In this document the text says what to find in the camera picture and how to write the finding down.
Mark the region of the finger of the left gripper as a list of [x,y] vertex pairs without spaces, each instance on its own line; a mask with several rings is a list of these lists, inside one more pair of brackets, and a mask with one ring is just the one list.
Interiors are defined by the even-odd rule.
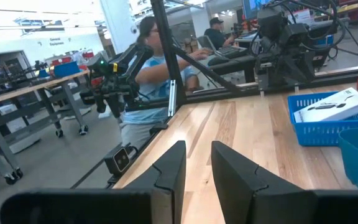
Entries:
[[110,94],[108,97],[108,105],[115,118],[121,117],[121,102],[118,94]]
[[106,105],[101,94],[93,90],[83,90],[80,92],[80,98],[84,105],[96,105],[98,113],[104,113],[106,111]]

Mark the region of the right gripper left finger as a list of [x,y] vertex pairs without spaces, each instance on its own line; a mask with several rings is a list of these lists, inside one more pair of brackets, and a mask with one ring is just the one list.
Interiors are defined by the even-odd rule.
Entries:
[[186,143],[177,141],[121,189],[34,189],[6,199],[0,222],[180,223]]

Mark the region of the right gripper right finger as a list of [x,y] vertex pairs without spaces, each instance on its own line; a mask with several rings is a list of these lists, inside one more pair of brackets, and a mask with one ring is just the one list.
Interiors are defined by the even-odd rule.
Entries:
[[220,141],[211,165],[226,223],[358,223],[358,190],[305,190]]

